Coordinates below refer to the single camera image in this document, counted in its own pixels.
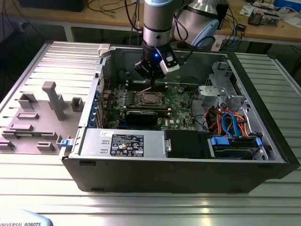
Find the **aluminum profile table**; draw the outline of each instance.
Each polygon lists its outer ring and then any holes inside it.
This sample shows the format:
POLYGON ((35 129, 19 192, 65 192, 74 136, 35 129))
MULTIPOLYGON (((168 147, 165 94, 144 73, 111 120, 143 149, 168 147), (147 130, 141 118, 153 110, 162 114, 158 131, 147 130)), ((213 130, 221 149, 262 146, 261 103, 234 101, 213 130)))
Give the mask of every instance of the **aluminum profile table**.
MULTIPOLYGON (((98 62, 97 48, 98 44, 45 44, 1 103, 1 129, 5 128, 3 122, 9 121, 8 112, 19 107, 15 100, 26 84, 39 89, 39 84, 29 84, 35 79, 45 81, 53 76, 55 82, 70 80, 72 84, 75 76, 79 81, 90 81, 98 62), (79 73, 74 73, 76 70, 72 68, 75 62, 79 73)), ((237 56, 301 161, 299 86, 277 60, 266 55, 237 56)), ((76 87, 75 83, 58 94, 68 99, 74 92, 80 92, 83 99, 87 95, 87 90, 76 87)), ((299 226, 301 169, 282 180, 269 180, 249 194, 103 194, 79 190, 58 156, 1 154, 0 207, 40 213, 50 218, 55 226, 299 226)))

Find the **workbench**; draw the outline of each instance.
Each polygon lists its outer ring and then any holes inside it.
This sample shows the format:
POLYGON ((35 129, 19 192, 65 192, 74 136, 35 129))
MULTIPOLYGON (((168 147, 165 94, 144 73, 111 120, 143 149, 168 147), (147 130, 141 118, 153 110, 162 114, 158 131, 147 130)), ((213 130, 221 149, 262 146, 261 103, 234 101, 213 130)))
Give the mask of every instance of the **workbench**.
MULTIPOLYGON (((11 2, 7 0, 6 9, 9 19, 16 23, 16 28, 22 30, 20 23, 26 23, 26 20, 18 13, 16 8, 11 2)), ((114 16, 105 15, 100 12, 92 11, 85 8, 82 12, 69 12, 61 10, 51 9, 37 9, 37 8, 21 8, 19 3, 15 0, 20 11, 26 18, 33 24, 51 24, 62 26, 65 30, 67 41, 75 41, 72 33, 72 27, 84 27, 84 28, 96 28, 96 29, 109 29, 119 31, 130 31, 131 26, 128 22, 126 11, 124 8, 116 10, 114 16)), ((233 16, 247 26, 246 32, 243 36, 244 41, 253 42, 265 42, 274 44, 286 44, 286 45, 301 45, 301 29, 292 26, 284 21, 280 21, 278 26, 252 26, 248 25, 247 16, 240 15, 239 12, 247 2, 244 0, 229 0, 230 8, 232 8, 233 16)), ((111 3, 110 0, 101 0, 101 4, 111 3)), ((106 9, 117 8, 123 6, 124 2, 112 6, 108 6, 106 9)), ((99 9, 98 1, 92 2, 90 7, 99 9)), ((130 15, 133 14, 134 6, 129 6, 130 15)), ((141 26, 143 24, 143 4, 140 4, 140 18, 141 26)), ((213 51, 218 51, 221 46, 221 42, 224 39, 228 39, 232 34, 232 30, 227 22, 223 23, 222 29, 216 32, 216 41, 212 47, 213 51)))
MULTIPOLYGON (((44 44, 0 104, 1 130, 20 107, 17 99, 23 92, 47 100, 42 91, 44 81, 55 81, 57 94, 62 94, 64 100, 77 94, 85 101, 89 88, 76 82, 91 83, 99 63, 98 47, 93 43, 44 44), (57 52, 55 48, 65 51, 57 52)), ((237 57, 301 161, 300 87, 277 60, 267 55, 237 57), (260 61, 269 66, 258 69, 262 65, 256 62, 260 61)), ((266 181, 249 194, 94 193, 79 190, 55 154, 9 153, 0 154, 0 184, 0 208, 37 212, 50 218, 55 226, 298 226, 301 220, 300 168, 282 180, 266 181)))

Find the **circuit board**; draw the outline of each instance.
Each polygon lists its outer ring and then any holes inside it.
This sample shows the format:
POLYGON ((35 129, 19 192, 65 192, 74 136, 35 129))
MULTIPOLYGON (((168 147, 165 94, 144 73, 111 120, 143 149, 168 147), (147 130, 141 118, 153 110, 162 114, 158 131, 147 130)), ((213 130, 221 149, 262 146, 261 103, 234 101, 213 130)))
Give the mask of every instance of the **circuit board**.
POLYGON ((141 92, 127 90, 126 87, 109 90, 103 99, 105 127, 108 129, 139 130, 195 130, 190 113, 190 94, 184 87, 168 86, 164 92, 141 92), (156 125, 128 125, 125 115, 128 111, 155 112, 156 125))

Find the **motherboard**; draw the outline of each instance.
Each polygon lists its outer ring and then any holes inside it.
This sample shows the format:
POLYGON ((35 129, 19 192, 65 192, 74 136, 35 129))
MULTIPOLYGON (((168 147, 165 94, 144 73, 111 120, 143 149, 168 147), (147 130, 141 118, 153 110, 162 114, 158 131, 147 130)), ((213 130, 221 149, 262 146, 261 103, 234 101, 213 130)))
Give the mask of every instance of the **motherboard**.
POLYGON ((104 127, 108 129, 195 130, 190 113, 191 91, 183 85, 147 91, 119 85, 104 92, 104 127))

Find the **wooden desk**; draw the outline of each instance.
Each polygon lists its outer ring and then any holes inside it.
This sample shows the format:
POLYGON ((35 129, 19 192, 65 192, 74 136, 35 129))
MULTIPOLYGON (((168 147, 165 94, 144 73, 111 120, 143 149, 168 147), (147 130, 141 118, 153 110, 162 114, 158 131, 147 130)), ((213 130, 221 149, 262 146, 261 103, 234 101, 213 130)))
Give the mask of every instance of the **wooden desk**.
MULTIPOLYGON (((32 22, 38 24, 52 24, 60 25, 65 29, 66 37, 68 41, 74 41, 74 37, 71 31, 72 27, 87 27, 97 29, 111 29, 111 30, 124 30, 130 31, 131 27, 127 19, 126 11, 124 8, 117 9, 115 12, 115 18, 105 15, 101 12, 95 12, 88 8, 85 8, 83 12, 69 12, 61 10, 51 9, 37 9, 37 8, 21 8, 17 0, 14 0, 19 7, 20 11, 32 22)), ((101 0, 101 4, 112 3, 112 0, 101 0)), ((277 27, 260 25, 252 26, 248 25, 247 16, 240 15, 240 8, 247 3, 244 0, 230 0, 230 6, 234 17, 240 21, 239 23, 247 26, 243 40, 245 41, 256 41, 256 42, 267 42, 277 44, 289 44, 289 45, 301 45, 301 29, 287 24, 283 21, 279 22, 277 27)), ((106 9, 117 8, 123 6, 124 3, 121 1, 116 5, 110 5, 106 9)), ((99 9, 98 0, 94 1, 91 6, 92 8, 99 9)), ((133 14, 135 7, 129 6, 130 15, 133 14)), ((143 24, 143 4, 140 6, 140 18, 141 24, 143 24)), ((9 18, 15 22, 26 22, 24 18, 20 16, 12 0, 7 0, 7 14, 9 18)), ((224 22, 222 29, 216 32, 216 45, 213 50, 217 50, 217 46, 220 46, 222 40, 226 39, 227 35, 231 35, 232 30, 230 29, 227 22, 224 22)))

